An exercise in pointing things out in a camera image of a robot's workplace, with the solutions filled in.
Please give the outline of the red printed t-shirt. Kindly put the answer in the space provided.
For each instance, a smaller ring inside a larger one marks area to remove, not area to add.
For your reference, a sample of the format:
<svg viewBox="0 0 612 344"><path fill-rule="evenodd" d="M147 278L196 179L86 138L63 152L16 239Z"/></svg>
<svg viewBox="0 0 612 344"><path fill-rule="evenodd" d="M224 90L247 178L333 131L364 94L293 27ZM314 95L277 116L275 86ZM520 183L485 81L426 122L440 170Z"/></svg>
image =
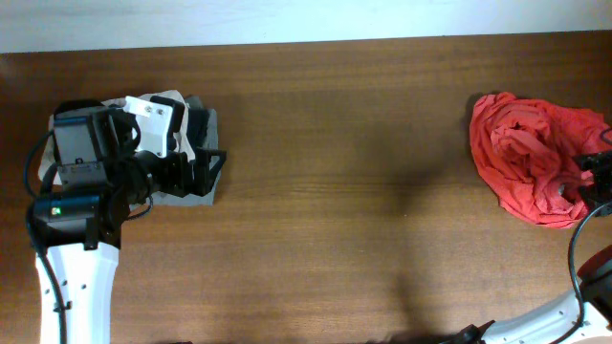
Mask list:
<svg viewBox="0 0 612 344"><path fill-rule="evenodd" d="M569 228L589 213L579 188L593 182L574 158L608 150L608 128L590 109L488 94L473 105L470 151L502 208L532 225Z"/></svg>

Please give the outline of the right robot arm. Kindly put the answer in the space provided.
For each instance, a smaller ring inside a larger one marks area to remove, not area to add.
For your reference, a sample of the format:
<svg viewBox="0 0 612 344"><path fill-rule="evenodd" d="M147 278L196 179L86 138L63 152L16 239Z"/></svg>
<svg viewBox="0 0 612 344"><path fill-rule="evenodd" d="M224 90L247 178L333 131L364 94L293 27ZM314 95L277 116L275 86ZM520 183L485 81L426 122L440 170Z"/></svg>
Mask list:
<svg viewBox="0 0 612 344"><path fill-rule="evenodd" d="M611 214L611 152L581 155L575 163L593 175L593 183L579 189L589 213L574 229L567 263L572 289L518 317L469 325L444 339L446 343L540 344L576 343L611 335L611 247L605 247L581 268L576 267L578 238L595 217Z"/></svg>

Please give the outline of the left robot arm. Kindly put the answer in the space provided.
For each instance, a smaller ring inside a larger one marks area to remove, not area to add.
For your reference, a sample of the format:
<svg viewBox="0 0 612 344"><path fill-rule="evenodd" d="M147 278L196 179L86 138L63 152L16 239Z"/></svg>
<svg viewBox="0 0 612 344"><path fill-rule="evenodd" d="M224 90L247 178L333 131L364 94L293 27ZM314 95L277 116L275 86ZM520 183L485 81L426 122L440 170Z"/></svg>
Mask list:
<svg viewBox="0 0 612 344"><path fill-rule="evenodd" d="M140 151L135 116L95 106L56 114L47 134L55 162L28 207L41 293L42 343L107 343L121 226L135 204L158 191L184 197L211 192L227 154Z"/></svg>

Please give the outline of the grey folded garment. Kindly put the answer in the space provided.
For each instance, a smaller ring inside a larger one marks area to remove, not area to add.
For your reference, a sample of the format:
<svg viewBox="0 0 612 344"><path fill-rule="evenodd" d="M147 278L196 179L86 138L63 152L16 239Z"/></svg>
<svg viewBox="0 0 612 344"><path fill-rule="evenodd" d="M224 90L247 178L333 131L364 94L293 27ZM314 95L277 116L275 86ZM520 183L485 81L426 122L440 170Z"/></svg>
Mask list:
<svg viewBox="0 0 612 344"><path fill-rule="evenodd" d="M193 146L193 150L198 148L201 149L212 149L212 150L220 150L219 149L219 139L218 139L218 123L217 123L217 113L213 109L207 109L210 113L208 119L208 129L207 136L205 138L205 142L202 146ZM195 158L193 160L189 160L189 163L194 166ZM170 205L170 206L199 206L199 205L212 205L214 203L214 196L217 184L219 182L221 176L221 172L217 177L215 185L212 188L212 191L208 193L206 196L198 196L195 194L195 190L193 194L186 195L184 197L177 197L170 194L166 194L163 192L155 192L151 195L154 204L159 205Z"/></svg>

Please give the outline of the black folded garment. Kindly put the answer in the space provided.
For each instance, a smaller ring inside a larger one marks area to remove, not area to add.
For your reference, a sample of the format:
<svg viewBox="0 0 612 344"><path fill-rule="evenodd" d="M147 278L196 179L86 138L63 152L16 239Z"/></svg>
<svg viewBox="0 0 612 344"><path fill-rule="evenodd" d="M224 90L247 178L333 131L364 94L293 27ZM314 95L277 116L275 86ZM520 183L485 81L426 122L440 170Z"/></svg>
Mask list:
<svg viewBox="0 0 612 344"><path fill-rule="evenodd" d="M187 97L185 103L187 109L187 114L184 115L184 119L187 120L186 138L191 145L202 146L207 136L210 113L196 96ZM95 99L64 101L55 108L54 117L68 111L101 105L102 103Z"/></svg>

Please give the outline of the beige folded garment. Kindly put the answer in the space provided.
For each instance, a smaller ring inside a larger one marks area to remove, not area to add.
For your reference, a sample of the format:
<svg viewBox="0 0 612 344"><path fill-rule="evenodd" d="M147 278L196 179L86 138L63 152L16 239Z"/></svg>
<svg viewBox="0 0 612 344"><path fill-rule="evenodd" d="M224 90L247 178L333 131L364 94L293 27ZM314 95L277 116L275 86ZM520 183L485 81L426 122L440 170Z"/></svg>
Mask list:
<svg viewBox="0 0 612 344"><path fill-rule="evenodd" d="M178 133L174 133L173 138L177 141L177 148L175 149L175 152L187 153L187 157L190 160L193 160L195 158L195 153L193 150L193 146L189 141L189 138L187 137L189 114L187 110L188 106L186 105L184 97L177 90L168 90L159 93L143 94L140 96L140 98L143 100L149 100L153 96L171 98L173 100L177 100L183 103L186 107L186 109L184 110L180 131ZM44 145L44 152L42 153L42 156L39 160L37 169L37 177L40 181L43 180L45 173L54 161L54 141L52 139L47 139Z"/></svg>

